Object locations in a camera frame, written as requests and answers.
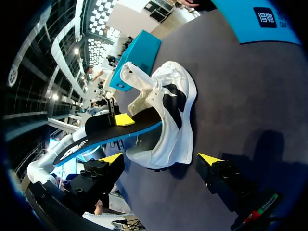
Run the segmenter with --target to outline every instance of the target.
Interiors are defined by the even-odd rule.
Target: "robotic arm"
[[[27,174],[30,181],[32,183],[40,181],[42,184],[45,184],[49,180],[54,185],[57,185],[56,179],[50,175],[54,169],[53,161],[67,146],[85,136],[86,132],[84,128],[74,132],[73,135],[66,135],[49,152],[44,154],[44,156],[36,161],[31,162],[27,168]]]

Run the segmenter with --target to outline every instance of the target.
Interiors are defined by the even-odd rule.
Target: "blue panel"
[[[266,0],[212,0],[240,43],[284,41],[301,44],[282,12]]]
[[[148,75],[151,74],[160,44],[161,40],[154,35],[151,35],[145,30],[140,32],[123,53],[110,82],[110,86],[121,91],[131,89],[131,86],[127,85],[120,78],[122,66],[128,61],[137,65]]]

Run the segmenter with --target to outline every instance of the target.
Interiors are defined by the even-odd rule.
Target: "white shoe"
[[[162,119],[162,133],[157,145],[152,150],[138,146],[128,149],[127,157],[152,169],[165,168],[175,162],[189,164],[193,151],[190,111],[197,95],[192,77],[176,62],[166,62],[152,74],[152,78],[127,62],[120,76],[140,91],[128,110],[135,115],[153,107]]]

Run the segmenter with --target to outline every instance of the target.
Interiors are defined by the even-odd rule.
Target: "black mechanical fixture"
[[[257,183],[245,178],[232,161],[198,154],[196,169],[210,192],[217,193],[227,208],[239,215],[231,230],[263,231],[280,220],[270,216],[282,196],[273,189],[259,192]]]

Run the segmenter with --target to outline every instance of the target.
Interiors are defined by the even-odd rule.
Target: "person's hand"
[[[102,213],[103,213],[103,203],[102,203],[102,201],[101,201],[101,200],[98,200],[98,201],[96,202],[95,206],[96,206],[96,209],[95,209],[95,211],[94,211],[94,214],[95,214],[95,215],[100,215],[100,214],[102,214]]]
[[[199,4],[194,4],[193,3],[193,0],[180,0],[180,2],[185,5],[185,6],[188,6],[188,7],[197,7],[199,6]]]

